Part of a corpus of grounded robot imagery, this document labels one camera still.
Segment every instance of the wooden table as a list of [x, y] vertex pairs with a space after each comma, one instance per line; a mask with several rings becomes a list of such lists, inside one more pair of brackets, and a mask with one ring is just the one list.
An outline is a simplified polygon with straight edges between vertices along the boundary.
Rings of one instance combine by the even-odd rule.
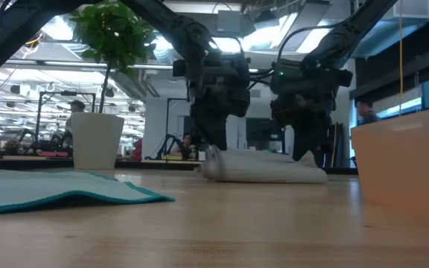
[[176, 202], [0, 215], [0, 267], [429, 268], [429, 219], [328, 185], [206, 182], [186, 171], [117, 170]]

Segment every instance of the wall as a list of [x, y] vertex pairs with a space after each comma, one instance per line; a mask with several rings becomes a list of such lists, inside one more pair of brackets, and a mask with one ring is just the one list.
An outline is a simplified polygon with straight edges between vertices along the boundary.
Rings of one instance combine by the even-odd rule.
[[[269, 98], [262, 100], [252, 100], [247, 111], [248, 118], [270, 118], [270, 92], [263, 89], [263, 95], [269, 94]], [[167, 98], [147, 98], [145, 109], [145, 131], [142, 146], [142, 155], [156, 157], [156, 153], [161, 147], [165, 137]], [[169, 108], [168, 133], [182, 135], [179, 129], [183, 129], [180, 116], [189, 115], [190, 103], [185, 100], [172, 100]], [[243, 118], [229, 116], [226, 121], [227, 144], [230, 148], [242, 147], [246, 139], [246, 123]]]
[[352, 78], [352, 83], [350, 87], [339, 88], [337, 93], [337, 98], [335, 99], [337, 103], [337, 109], [331, 113], [332, 122], [343, 124], [343, 158], [349, 159], [354, 156], [355, 153], [352, 149], [352, 143], [350, 139], [350, 129], [357, 126], [357, 112], [355, 110], [355, 102], [350, 100], [349, 93], [351, 90], [354, 90], [357, 85], [357, 76], [355, 74], [355, 60], [349, 60], [344, 66], [344, 69], [351, 71], [354, 74]]

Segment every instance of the ceiling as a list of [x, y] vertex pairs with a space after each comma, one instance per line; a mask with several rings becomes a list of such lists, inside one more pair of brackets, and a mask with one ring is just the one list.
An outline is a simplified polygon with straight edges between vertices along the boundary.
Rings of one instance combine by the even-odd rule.
[[[312, 25], [326, 25], [339, 22], [350, 14], [350, 0], [335, 1], [308, 1], [310, 5], [302, 5], [305, 1], [298, 0], [231, 0], [227, 3], [213, 1], [169, 1], [164, 3], [175, 12], [190, 16], [204, 24], [212, 33], [218, 31], [220, 15], [224, 11], [243, 11], [241, 31], [238, 33], [244, 38], [241, 44], [247, 57], [252, 58], [250, 68], [268, 68], [277, 56], [279, 43], [285, 35], [297, 28]], [[271, 9], [276, 15], [279, 25], [256, 31], [253, 19], [263, 10]], [[41, 60], [43, 66], [26, 66], [22, 63], [7, 64], [0, 69], [0, 133], [6, 129], [34, 128], [35, 112], [39, 93], [51, 90], [61, 92], [70, 90], [79, 93], [96, 94], [98, 103], [100, 86], [103, 83], [104, 68], [85, 66], [80, 54], [87, 49], [85, 45], [72, 40], [73, 25], [67, 15], [54, 17], [42, 31], [44, 36], [36, 49], [21, 48], [12, 60]], [[315, 48], [328, 30], [314, 30], [294, 36], [286, 45], [284, 56], [292, 60], [300, 60], [306, 53]], [[240, 50], [237, 41], [230, 38], [215, 40], [225, 52]], [[158, 36], [157, 47], [154, 51], [156, 59], [149, 63], [170, 65], [179, 55], [172, 49], [171, 44], [162, 36]], [[69, 62], [55, 64], [59, 61]], [[108, 98], [111, 112], [124, 116], [126, 126], [124, 134], [143, 135], [144, 120], [143, 103], [146, 98], [184, 98], [186, 96], [185, 82], [174, 80], [170, 71], [140, 69], [138, 77], [128, 78], [122, 74], [111, 75], [110, 85], [114, 88], [114, 97]], [[20, 86], [21, 94], [11, 92], [12, 86]], [[252, 102], [265, 102], [271, 99], [268, 87], [258, 85], [252, 89]], [[87, 107], [91, 100], [84, 96], [77, 96], [86, 102]], [[55, 95], [51, 101], [42, 107], [42, 120], [47, 121], [49, 129], [65, 123], [69, 101], [74, 97]], [[128, 112], [129, 104], [136, 104], [136, 112]], [[20, 118], [27, 120], [20, 124]]]

